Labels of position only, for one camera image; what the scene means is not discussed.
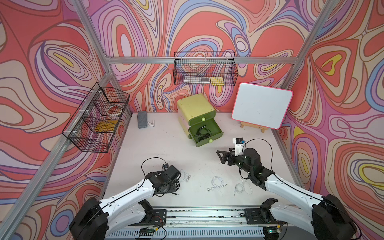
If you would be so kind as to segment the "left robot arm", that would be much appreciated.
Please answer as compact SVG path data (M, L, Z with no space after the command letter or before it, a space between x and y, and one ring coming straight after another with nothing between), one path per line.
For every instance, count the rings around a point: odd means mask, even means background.
M88 199L69 225L75 240L103 240L108 235L154 219L148 199L178 190L180 171L164 164L162 171L148 173L131 188L106 199Z

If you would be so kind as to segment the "black earphones front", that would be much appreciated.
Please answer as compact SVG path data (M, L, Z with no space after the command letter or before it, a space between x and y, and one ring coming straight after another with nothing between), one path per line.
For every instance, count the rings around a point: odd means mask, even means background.
M179 190L179 188L180 182L178 180L175 180L173 182L160 185L158 188L156 188L155 196L162 197L167 194L178 195L176 192Z

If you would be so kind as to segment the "green yellow drawer cabinet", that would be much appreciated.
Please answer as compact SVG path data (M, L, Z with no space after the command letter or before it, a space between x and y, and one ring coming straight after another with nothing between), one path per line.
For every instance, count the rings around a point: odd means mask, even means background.
M190 140L193 140L196 147L212 143L221 138L224 132L221 130L215 116L217 111L210 104L203 94L192 95L177 101L178 120ZM195 133L206 125L212 135L209 139L198 142Z

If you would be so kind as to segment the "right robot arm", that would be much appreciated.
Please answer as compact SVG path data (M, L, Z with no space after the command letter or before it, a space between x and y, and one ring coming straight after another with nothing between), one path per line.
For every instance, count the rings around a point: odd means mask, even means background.
M217 155L222 164L236 166L241 173L247 173L247 180L255 186L294 204L294 207L279 204L273 198L264 201L260 214L265 222L286 222L318 240L351 240L357 233L358 227L337 197L315 194L284 180L261 164L261 156L255 149L245 149L241 154L229 149L217 151Z

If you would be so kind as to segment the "black earphones with silver buds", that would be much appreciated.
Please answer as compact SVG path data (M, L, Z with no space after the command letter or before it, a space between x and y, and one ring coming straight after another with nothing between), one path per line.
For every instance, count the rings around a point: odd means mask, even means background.
M196 135L198 142L201 142L205 139L209 139L211 137L211 134L204 134L204 135Z

